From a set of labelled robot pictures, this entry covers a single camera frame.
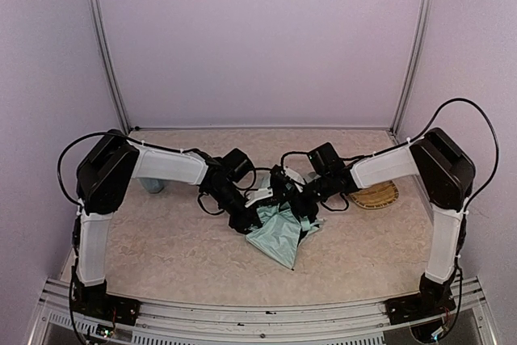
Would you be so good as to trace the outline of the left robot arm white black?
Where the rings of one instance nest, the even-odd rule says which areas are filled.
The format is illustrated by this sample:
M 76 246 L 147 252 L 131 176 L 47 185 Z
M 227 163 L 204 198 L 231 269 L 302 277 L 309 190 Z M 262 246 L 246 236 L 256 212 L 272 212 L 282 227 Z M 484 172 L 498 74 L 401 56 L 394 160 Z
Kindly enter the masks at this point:
M 240 234 L 262 222 L 236 184 L 254 169 L 239 149 L 213 157 L 199 149 L 171 149 L 138 141 L 112 129 L 97 133 L 99 141 L 76 170 L 78 216 L 74 225 L 74 280 L 77 288 L 105 292 L 105 258 L 111 219 L 134 179 L 172 181 L 198 187 L 211 196 L 229 227 Z

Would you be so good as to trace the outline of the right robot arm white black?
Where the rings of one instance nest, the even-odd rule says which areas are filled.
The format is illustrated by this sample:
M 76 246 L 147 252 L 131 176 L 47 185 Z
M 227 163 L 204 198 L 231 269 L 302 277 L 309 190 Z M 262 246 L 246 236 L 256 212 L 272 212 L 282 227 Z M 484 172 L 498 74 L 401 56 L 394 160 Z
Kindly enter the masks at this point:
M 314 217 L 318 205 L 334 195 L 349 195 L 406 176 L 421 179 L 433 212 L 431 253 L 419 293 L 442 299 L 459 270 L 466 236 L 467 203 L 476 168 L 465 152 L 441 128 L 377 154 L 345 163 L 331 143 L 308 154 L 317 177 L 290 200 L 295 216 Z

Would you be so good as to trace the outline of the mint green black umbrella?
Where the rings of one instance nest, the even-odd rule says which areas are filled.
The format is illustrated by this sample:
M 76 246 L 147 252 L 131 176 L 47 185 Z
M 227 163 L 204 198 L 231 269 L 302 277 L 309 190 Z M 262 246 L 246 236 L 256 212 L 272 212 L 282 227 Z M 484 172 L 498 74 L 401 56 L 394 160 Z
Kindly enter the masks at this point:
M 262 227 L 253 227 L 245 240 L 292 271 L 296 265 L 299 245 L 326 222 L 326 219 L 310 221 L 308 217 L 298 221 L 288 204 L 261 206 L 257 208 L 257 213 Z

